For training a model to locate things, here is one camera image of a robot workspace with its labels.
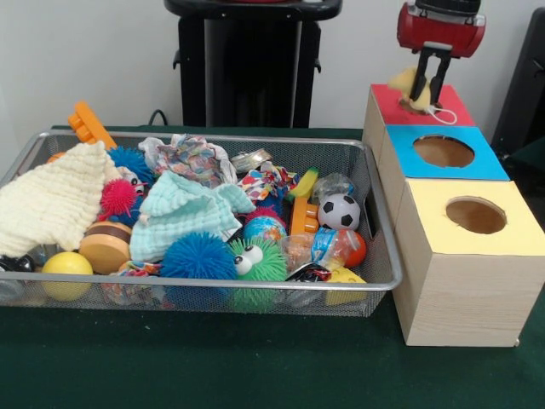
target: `black cable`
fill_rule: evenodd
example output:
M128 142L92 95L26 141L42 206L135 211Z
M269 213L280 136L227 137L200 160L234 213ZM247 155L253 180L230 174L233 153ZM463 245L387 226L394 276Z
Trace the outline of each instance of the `black cable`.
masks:
M156 109L155 111L153 111L152 117L150 118L147 124L153 125L153 121L155 120L155 117L157 117L157 115L160 115L161 118L163 119L164 126L169 126L169 121L167 120L166 115L160 109Z

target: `orange ball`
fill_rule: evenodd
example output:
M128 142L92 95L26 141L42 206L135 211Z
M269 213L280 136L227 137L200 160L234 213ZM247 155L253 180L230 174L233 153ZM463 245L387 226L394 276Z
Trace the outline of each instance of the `orange ball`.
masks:
M356 233L356 237L358 238L359 248L350 253L350 257L344 263L344 267L346 268L357 267L364 262L365 256L367 255L367 244L365 243L364 238L361 237L359 233Z

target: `patterned cloth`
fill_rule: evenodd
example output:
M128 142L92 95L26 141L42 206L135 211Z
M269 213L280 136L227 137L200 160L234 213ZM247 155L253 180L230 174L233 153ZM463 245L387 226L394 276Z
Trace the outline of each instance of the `patterned cloth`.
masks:
M150 277L159 275L160 268L160 264L127 262L122 271L110 275L117 275L119 277ZM164 298L164 289L161 285L105 283L102 284L102 290L106 295L106 300L112 301L117 305L153 305L161 303Z
M259 170L251 170L238 185L246 192L250 200L260 201L265 200L269 194L283 197L296 187L297 183L299 183L299 176L296 173L289 173L282 166L265 162Z
M157 138L146 138L138 147L157 176L170 170L210 188L237 182L236 170L225 150L208 143L203 136L172 135L170 145Z

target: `metal basket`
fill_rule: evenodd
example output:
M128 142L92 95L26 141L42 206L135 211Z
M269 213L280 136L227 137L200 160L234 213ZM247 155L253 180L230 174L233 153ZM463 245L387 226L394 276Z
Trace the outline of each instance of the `metal basket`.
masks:
M168 134L112 132L117 144L137 147L148 136L169 141ZM359 233L368 246L364 263L354 272L367 284L249 282L236 280L164 279L70 274L0 273L0 305L55 308L134 309L203 312L245 312L299 315L364 316L372 314L386 291L401 281L401 267L381 183L371 150L359 141L327 139L264 138L206 135L224 147L229 156L265 148L275 164L304 173L317 166L321 176L338 172L355 186L354 198L362 208ZM44 164L56 153L78 143L71 131L51 130L35 136L15 160L1 185ZM284 217L289 216L286 209ZM60 302L47 297L43 287L52 283L74 286L90 283L89 290L76 301ZM126 297L112 297L112 289ZM272 300L267 309L238 308L230 302L236 291ZM220 292L223 297L215 297ZM164 294L169 299L165 302Z

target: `white wall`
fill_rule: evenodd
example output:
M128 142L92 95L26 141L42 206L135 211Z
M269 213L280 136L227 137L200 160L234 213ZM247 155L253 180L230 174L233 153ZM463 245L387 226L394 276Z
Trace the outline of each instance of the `white wall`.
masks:
M345 0L341 15L322 23L324 70L316 77L311 126L361 127L369 84L416 64L396 41L401 3ZM447 82L489 137L531 13L540 5L485 0L489 24L481 48L471 60L451 64ZM177 18L161 1L2 0L2 148L14 137L22 147L33 133L65 123L81 99L105 124L144 124L155 108L180 124L179 72L171 67L177 47Z

